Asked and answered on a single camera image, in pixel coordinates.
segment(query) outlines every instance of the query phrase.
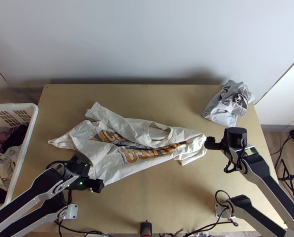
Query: tripod stand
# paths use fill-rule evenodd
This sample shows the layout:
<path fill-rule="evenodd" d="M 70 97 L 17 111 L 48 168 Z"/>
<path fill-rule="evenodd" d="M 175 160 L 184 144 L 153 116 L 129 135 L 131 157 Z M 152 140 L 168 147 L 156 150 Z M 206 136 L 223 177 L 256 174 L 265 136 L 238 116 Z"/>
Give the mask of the tripod stand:
<path fill-rule="evenodd" d="M 281 162 L 283 163 L 284 166 L 284 173 L 283 173 L 283 177 L 282 178 L 278 178 L 279 181 L 283 181 L 285 182 L 285 184 L 287 185 L 287 187 L 292 191 L 293 197 L 294 197 L 294 185 L 292 184 L 292 180 L 294 179 L 294 175 L 291 175 L 287 169 L 287 166 L 284 162 L 284 160 L 282 159 Z"/>

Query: wooden floor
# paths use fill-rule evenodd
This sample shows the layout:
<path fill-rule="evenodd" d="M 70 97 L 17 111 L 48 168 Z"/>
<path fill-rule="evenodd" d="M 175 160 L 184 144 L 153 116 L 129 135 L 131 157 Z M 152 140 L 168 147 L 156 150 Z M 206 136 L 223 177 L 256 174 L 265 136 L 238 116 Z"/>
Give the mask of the wooden floor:
<path fill-rule="evenodd" d="M 268 149 L 270 151 L 270 153 L 276 152 L 280 149 L 281 145 L 283 144 L 283 142 L 285 141 L 285 139 L 288 137 L 288 133 L 264 133 L 267 145 L 268 145 Z M 279 154 L 275 154 L 272 156 L 272 160 L 273 163 L 275 163 L 277 157 Z M 294 174 L 294 140 L 291 139 L 289 140 L 286 145 L 284 146 L 283 152 L 282 152 L 282 158 L 284 159 L 286 166 L 290 172 L 290 174 Z M 283 166 L 281 163 L 279 163 L 277 169 L 276 169 L 276 173 L 278 177 L 281 177 L 283 175 Z M 285 188 L 285 190 L 287 192 L 289 192 L 289 190 L 286 188 L 286 186 L 280 182 L 280 185 Z M 237 236 L 259 236 L 259 234 L 256 231 L 251 231 L 254 232 L 253 234 L 247 234 L 244 232 L 232 232 L 232 233 L 227 233 L 227 235 L 229 237 L 237 237 Z M 41 233 L 41 232 L 31 232 L 29 234 L 26 235 L 26 237 L 43 237 L 43 236 L 48 236 L 48 237 L 56 237 L 58 236 L 58 233 Z M 64 237 L 81 237 L 83 236 L 83 234 L 77 234 L 77 233 L 63 233 Z M 118 234 L 115 235 L 115 237 L 124 237 L 124 236 L 128 236 L 128 237 L 139 237 L 138 234 L 132 234 L 132 235 L 123 235 L 123 234 Z"/>
<path fill-rule="evenodd" d="M 289 133 L 264 133 L 265 140 L 268 145 L 268 149 L 270 153 L 274 153 L 278 151 L 281 145 L 284 143 L 284 141 L 288 137 L 288 135 Z M 278 156 L 279 156 L 279 153 L 272 155 L 272 161 L 274 164 Z M 289 173 L 291 175 L 294 175 L 294 140 L 293 139 L 290 139 L 285 144 L 281 158 L 284 159 L 284 162 L 288 168 Z M 278 177 L 283 176 L 283 170 L 284 170 L 283 164 L 279 162 L 276 169 L 276 174 Z M 291 194 L 290 190 L 286 187 L 284 182 L 279 182 L 279 183 L 288 193 Z"/>

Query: floor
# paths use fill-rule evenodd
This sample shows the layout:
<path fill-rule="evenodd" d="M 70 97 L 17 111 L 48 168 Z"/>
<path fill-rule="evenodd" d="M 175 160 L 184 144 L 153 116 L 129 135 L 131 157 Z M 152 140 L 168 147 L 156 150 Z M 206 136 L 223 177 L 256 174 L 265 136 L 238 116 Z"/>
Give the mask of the floor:
<path fill-rule="evenodd" d="M 268 149 L 270 153 L 276 152 L 280 149 L 282 143 L 284 140 L 288 137 L 288 133 L 264 133 Z M 278 157 L 278 154 L 275 154 L 272 156 L 272 160 L 275 163 L 276 159 Z M 284 146 L 283 152 L 282 152 L 282 158 L 284 159 L 287 168 L 289 169 L 291 174 L 294 174 L 294 140 L 289 140 L 286 145 Z M 279 166 L 277 167 L 277 176 L 281 177 L 283 175 L 283 167 L 279 163 Z M 281 182 L 280 184 L 282 185 L 283 188 L 287 192 L 289 192 L 288 189 L 286 189 L 286 186 L 284 186 Z M 59 234 L 58 233 L 40 233 L 40 232 L 31 232 L 27 234 L 25 237 L 57 237 Z M 214 233 L 210 232 L 209 235 L 212 236 L 229 236 L 229 237 L 260 237 L 261 235 L 257 231 L 244 231 L 244 232 L 219 232 L 219 233 Z M 68 234 L 64 233 L 64 237 L 81 237 L 83 234 Z M 139 234 L 113 234 L 115 237 L 139 237 Z"/>

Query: orange lettering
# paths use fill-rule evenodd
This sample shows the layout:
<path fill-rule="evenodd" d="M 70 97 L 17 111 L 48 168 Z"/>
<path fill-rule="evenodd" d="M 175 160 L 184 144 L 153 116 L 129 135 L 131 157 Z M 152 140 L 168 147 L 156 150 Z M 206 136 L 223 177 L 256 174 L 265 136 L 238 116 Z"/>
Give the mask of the orange lettering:
<path fill-rule="evenodd" d="M 114 133 L 114 136 L 116 137 L 117 140 L 119 141 L 126 141 L 125 138 L 120 138 L 119 135 L 117 133 Z"/>
<path fill-rule="evenodd" d="M 99 136 L 99 138 L 101 139 L 102 142 L 108 142 L 110 143 L 110 141 L 104 136 L 104 134 L 101 132 L 98 132 L 97 135 Z"/>
<path fill-rule="evenodd" d="M 107 137 L 108 140 L 110 140 L 110 141 L 115 140 L 115 137 L 114 137 L 114 136 L 110 137 L 110 136 L 107 134 L 106 130 L 103 130 L 103 133 L 104 133 L 104 135 Z"/>
<path fill-rule="evenodd" d="M 168 150 L 168 151 L 174 151 L 174 148 L 172 147 L 162 147 L 163 150 Z"/>
<path fill-rule="evenodd" d="M 157 156 L 158 152 L 156 150 L 147 150 L 151 156 Z"/>
<path fill-rule="evenodd" d="M 127 159 L 127 161 L 128 161 L 129 163 L 134 163 L 134 162 L 137 161 L 138 156 L 137 156 L 135 153 L 137 153 L 138 151 L 136 151 L 136 150 L 135 150 L 135 151 L 132 151 L 132 150 L 122 149 L 122 152 L 125 153 L 125 155 L 126 155 L 126 159 Z"/>

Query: t-shirt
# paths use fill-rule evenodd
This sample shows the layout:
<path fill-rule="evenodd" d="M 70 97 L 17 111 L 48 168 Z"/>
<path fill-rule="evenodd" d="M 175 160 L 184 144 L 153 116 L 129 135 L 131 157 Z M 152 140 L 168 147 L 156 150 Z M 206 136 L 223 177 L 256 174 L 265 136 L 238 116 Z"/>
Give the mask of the t-shirt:
<path fill-rule="evenodd" d="M 195 130 L 124 118 L 98 103 L 85 115 L 88 120 L 48 143 L 87 156 L 90 178 L 105 185 L 171 159 L 186 165 L 206 153 L 206 136 Z"/>

